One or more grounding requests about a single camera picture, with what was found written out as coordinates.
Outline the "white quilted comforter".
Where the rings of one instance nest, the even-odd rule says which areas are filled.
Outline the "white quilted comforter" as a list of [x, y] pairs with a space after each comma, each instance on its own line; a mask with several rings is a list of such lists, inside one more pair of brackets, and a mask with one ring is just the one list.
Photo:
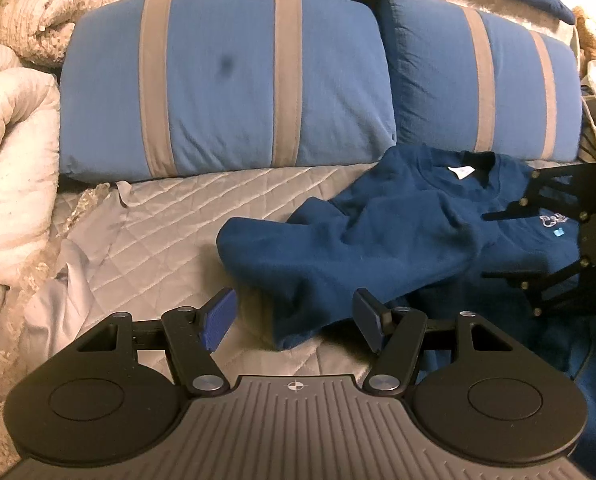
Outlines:
[[0, 44], [0, 311], [48, 241], [57, 185], [60, 96], [53, 75]]

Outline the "dark blue sweatshirt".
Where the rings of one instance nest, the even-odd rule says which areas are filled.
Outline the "dark blue sweatshirt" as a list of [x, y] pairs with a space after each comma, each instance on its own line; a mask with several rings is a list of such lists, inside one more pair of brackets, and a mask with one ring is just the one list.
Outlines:
[[533, 170], [490, 152], [397, 145], [345, 191], [309, 198], [283, 222], [228, 220], [218, 253], [271, 300], [280, 349], [351, 318], [360, 288], [431, 318], [483, 316], [581, 389], [589, 419], [574, 459], [596, 478], [596, 316], [537, 318], [520, 289], [481, 276], [554, 273], [581, 257], [579, 223], [561, 214], [481, 218], [519, 200]]

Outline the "right blue striped pillow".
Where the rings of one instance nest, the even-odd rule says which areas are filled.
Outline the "right blue striped pillow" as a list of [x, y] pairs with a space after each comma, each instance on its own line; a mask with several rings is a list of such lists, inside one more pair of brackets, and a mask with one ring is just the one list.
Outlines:
[[571, 162], [581, 136], [574, 52], [560, 40], [444, 0], [382, 0], [401, 143]]

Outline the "blue striped pillow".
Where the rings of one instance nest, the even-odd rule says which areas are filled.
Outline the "blue striped pillow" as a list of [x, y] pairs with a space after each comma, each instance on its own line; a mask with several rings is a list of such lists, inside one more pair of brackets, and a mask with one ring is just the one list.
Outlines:
[[382, 0], [401, 143], [571, 162], [581, 136], [574, 52], [560, 40], [444, 0]]
[[59, 168], [138, 182], [374, 162], [396, 140], [376, 19], [350, 0], [121, 0], [60, 75]]

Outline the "left blue striped pillow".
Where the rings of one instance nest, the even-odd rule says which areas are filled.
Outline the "left blue striped pillow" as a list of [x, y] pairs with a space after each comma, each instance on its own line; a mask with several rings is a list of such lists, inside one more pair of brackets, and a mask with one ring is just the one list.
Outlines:
[[374, 162], [396, 140], [376, 19], [350, 0], [121, 0], [60, 75], [59, 168], [138, 182]]

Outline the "brown teddy bear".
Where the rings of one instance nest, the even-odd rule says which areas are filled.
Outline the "brown teddy bear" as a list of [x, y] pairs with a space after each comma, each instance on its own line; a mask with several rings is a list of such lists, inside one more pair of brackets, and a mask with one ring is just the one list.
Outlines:
[[588, 71], [588, 65], [596, 61], [596, 21], [586, 13], [582, 6], [575, 6], [575, 28], [578, 34], [580, 50], [580, 76]]

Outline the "beige knitted blanket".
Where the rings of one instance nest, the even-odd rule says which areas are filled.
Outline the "beige knitted blanket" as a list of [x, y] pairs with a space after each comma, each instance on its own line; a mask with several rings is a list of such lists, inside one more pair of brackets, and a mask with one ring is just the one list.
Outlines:
[[63, 65], [77, 21], [112, 0], [0, 0], [0, 44], [24, 62]]

